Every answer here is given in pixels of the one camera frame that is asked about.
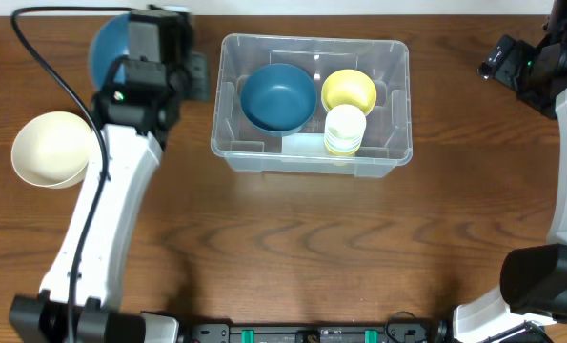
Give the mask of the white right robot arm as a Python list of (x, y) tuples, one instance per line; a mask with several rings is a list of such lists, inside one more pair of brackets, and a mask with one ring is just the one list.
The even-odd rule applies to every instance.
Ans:
[(555, 121), (557, 192), (545, 238), (509, 252), (497, 285), (456, 306), (438, 342), (547, 342), (546, 327), (567, 324), (567, 0), (556, 0), (532, 45), (503, 35), (478, 67), (516, 99)]

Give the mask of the cream plastic cup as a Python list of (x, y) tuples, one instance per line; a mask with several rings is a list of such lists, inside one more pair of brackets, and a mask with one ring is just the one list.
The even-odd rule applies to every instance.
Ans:
[(367, 119), (360, 108), (343, 104), (327, 113), (324, 133), (326, 136), (350, 141), (362, 137), (366, 126)]

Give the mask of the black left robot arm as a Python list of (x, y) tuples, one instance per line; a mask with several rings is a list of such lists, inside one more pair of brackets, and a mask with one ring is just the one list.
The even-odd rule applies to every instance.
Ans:
[(17, 295), (9, 322), (24, 342), (181, 342), (178, 319), (118, 311), (137, 215), (182, 101), (209, 96), (205, 55), (183, 64), (126, 55), (92, 98), (97, 150), (71, 223), (35, 297)]

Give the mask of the small yellow bowl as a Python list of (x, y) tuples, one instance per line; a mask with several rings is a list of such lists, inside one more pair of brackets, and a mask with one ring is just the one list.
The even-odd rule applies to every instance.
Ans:
[(351, 69), (335, 71), (326, 78), (321, 88), (321, 101), (326, 111), (339, 105), (352, 105), (365, 115), (369, 115), (376, 99), (376, 85), (362, 71)]

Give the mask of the large cream bowl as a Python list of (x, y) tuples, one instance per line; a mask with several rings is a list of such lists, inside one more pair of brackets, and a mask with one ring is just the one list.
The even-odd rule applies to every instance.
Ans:
[(10, 159), (26, 183), (64, 189), (84, 179), (96, 145), (92, 129), (80, 116), (52, 111), (35, 117), (18, 132)]

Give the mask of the dark blue bowl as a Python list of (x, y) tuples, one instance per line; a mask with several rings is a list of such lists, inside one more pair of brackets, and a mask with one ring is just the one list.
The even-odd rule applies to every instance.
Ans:
[(246, 118), (274, 137), (300, 132), (314, 116), (317, 100), (313, 79), (301, 68), (282, 63), (256, 70), (240, 92)]
[(93, 86), (100, 90), (111, 63), (128, 49), (129, 16), (122, 14), (106, 22), (91, 41), (88, 66)]

